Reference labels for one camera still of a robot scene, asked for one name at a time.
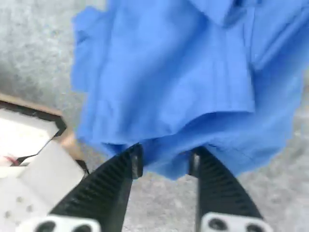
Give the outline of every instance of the gray carpet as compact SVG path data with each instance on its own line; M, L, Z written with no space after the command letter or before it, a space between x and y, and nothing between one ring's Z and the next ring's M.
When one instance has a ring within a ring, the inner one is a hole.
M70 91L70 20L85 0L1 0L0 91L63 111L74 126L82 95ZM309 94L305 91L304 99ZM295 135L272 163L240 177L266 219L279 232L309 231L308 106L295 120ZM87 154L90 167L102 160ZM128 232L192 232L195 181L171 182L148 174L133 186L125 220Z

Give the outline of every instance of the screw hole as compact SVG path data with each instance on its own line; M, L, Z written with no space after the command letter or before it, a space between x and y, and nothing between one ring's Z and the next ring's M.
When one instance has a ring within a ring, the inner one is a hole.
M247 227L247 232L264 232L264 230L257 225L249 225Z
M35 232L53 232L56 224L53 221L47 221L37 227Z
M91 227L88 225L82 225L73 230L73 232L91 232Z
M227 225L224 221L221 219L214 218L209 221L208 223L209 227L216 230L216 231L226 231Z

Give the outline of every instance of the ribbed rubber pad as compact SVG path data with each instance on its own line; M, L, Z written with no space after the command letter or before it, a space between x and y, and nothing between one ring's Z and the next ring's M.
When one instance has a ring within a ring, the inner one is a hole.
M96 219L104 232L121 232L133 178L142 176L142 147L114 156L75 187L50 213Z
M208 212L262 218L257 207L231 172L206 148L192 150L199 156L196 231Z

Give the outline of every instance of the wrinkled fabric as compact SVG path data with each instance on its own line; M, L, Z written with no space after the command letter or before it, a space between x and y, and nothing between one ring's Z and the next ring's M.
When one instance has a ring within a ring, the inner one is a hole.
M145 169L177 179L203 145L237 175L290 137L308 0L110 0L73 26L77 137L107 157L141 143Z

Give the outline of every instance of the blue shirt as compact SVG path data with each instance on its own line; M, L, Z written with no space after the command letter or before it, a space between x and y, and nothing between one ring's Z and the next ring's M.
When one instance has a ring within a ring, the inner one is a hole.
M177 179L204 145L239 174L291 136L308 0L110 0L73 25L77 137L108 157L141 143L145 169Z

